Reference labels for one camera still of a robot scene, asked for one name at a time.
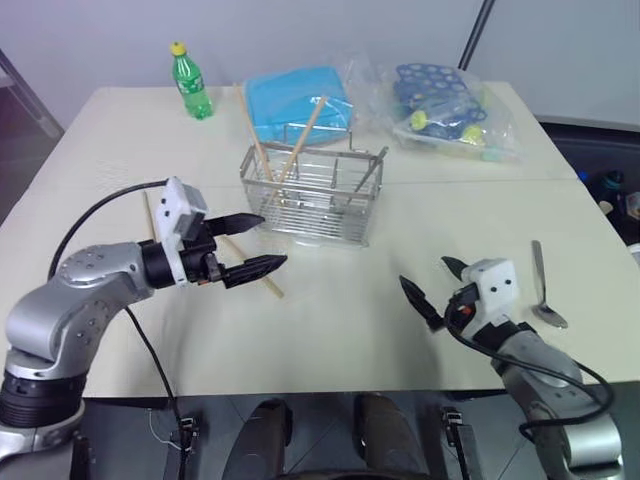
spoon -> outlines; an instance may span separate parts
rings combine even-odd
[[[531,242],[533,247],[533,259],[536,264],[538,280],[542,286],[542,298],[538,305],[534,305],[531,309],[539,318],[556,328],[567,328],[569,324],[562,316],[547,305],[547,282],[544,276],[544,261],[542,260],[542,244],[538,240]]]

table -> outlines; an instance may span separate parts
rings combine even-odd
[[[177,393],[501,388],[488,360],[444,332],[429,333],[402,294],[399,274],[421,285],[442,309],[458,285],[439,261],[442,255],[468,262],[513,259],[522,292],[518,320],[610,381],[638,380],[637,265],[515,93],[505,84],[491,87],[511,98],[523,143],[539,162],[505,170],[449,158],[418,164],[394,148],[368,248],[313,248],[257,231],[236,237],[251,255],[287,252],[289,261],[273,275],[286,292],[283,300],[255,283],[231,290],[166,289],[134,305]],[[158,101],[142,115],[131,108],[138,96],[140,104]],[[176,174],[201,188],[216,214],[247,210],[237,166],[248,135],[234,105],[224,90],[217,116],[198,123],[180,116],[171,90],[98,91],[0,228],[0,264],[11,272],[0,316],[44,281],[68,226],[117,187]],[[173,116],[161,114],[171,109]],[[142,122],[139,142],[125,135],[135,119]],[[212,137],[224,142],[228,155],[209,154],[217,144]],[[180,150],[192,155],[178,157]],[[69,251],[150,236],[142,197],[133,194],[89,220]],[[530,313],[534,238],[544,246],[549,303],[571,324],[566,331]],[[224,246],[220,259],[237,263]],[[6,347],[6,339],[0,342]],[[126,316],[118,315],[106,332],[85,394],[164,394]]]

green plastic bottle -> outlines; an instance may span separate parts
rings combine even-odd
[[[200,69],[187,55],[184,43],[172,43],[171,53],[173,54],[173,79],[180,90],[187,112],[198,120],[210,117],[213,115],[213,107],[204,88]]]

wire basket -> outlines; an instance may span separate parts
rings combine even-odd
[[[262,146],[274,181],[267,179],[255,145],[240,166],[240,179],[251,210],[265,218],[266,228],[317,240],[367,244],[367,224],[382,184],[387,147],[378,155],[303,148],[280,183],[294,147]]]

bottle label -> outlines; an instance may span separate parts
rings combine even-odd
[[[176,84],[178,85],[178,90],[180,90],[180,93],[183,95],[198,93],[204,88],[204,84],[202,83],[202,75],[198,75],[196,78],[191,80],[179,80],[176,82]]]

